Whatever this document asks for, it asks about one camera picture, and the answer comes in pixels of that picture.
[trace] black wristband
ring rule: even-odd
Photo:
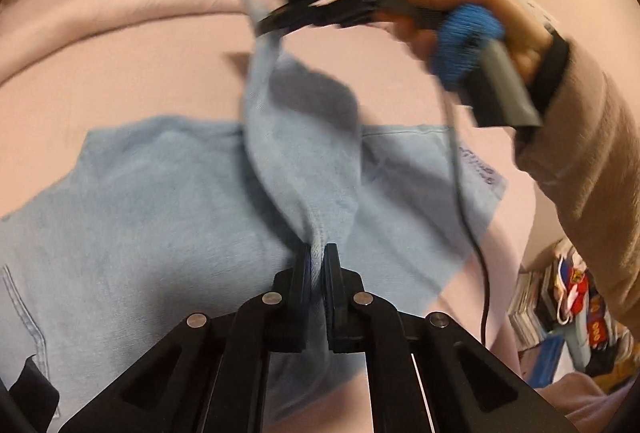
[[[541,117],[544,117],[546,109],[551,104],[569,63],[569,44],[555,30],[551,35],[551,47],[529,85],[531,101]]]

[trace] blue grip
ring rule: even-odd
[[[504,28],[491,12],[475,4],[453,10],[438,30],[431,71],[450,91],[478,65],[480,53],[492,39],[502,39]]]

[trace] black cable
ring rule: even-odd
[[[447,135],[449,137],[449,152],[451,171],[453,174],[454,194],[456,198],[456,209],[458,218],[466,237],[471,243],[480,267],[482,270],[482,283],[484,285],[484,304],[482,305],[482,319],[480,321],[480,342],[486,347],[486,323],[489,319],[489,305],[491,303],[491,284],[489,281],[489,268],[486,259],[480,248],[478,240],[471,230],[471,225],[466,217],[464,193],[462,192],[462,163],[460,162],[460,147],[458,145],[458,134],[456,133],[455,117],[450,100],[447,98],[447,92],[442,90],[442,104],[446,117]]]

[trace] metal pin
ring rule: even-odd
[[[373,303],[373,296],[368,292],[358,292],[353,295],[353,301],[358,305],[371,305]]]
[[[431,313],[431,315],[429,316],[429,321],[434,327],[437,328],[445,328],[449,326],[449,323],[451,323],[449,316],[444,314],[444,312]]]
[[[277,305],[282,301],[282,294],[279,292],[268,292],[262,296],[262,302],[265,305]]]
[[[207,317],[204,314],[191,314],[187,318],[187,324],[191,328],[202,328],[207,324]]]

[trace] human hand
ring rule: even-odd
[[[478,4],[490,10],[504,26],[504,42],[514,67],[522,76],[525,84],[529,84],[533,79],[553,40],[546,28],[526,12],[516,0],[409,1],[416,6],[436,10],[452,10],[463,4]],[[414,55],[424,61],[428,67],[437,41],[434,30],[417,30],[414,20],[408,16],[378,12],[375,19],[378,22],[393,22],[396,38],[404,41]]]

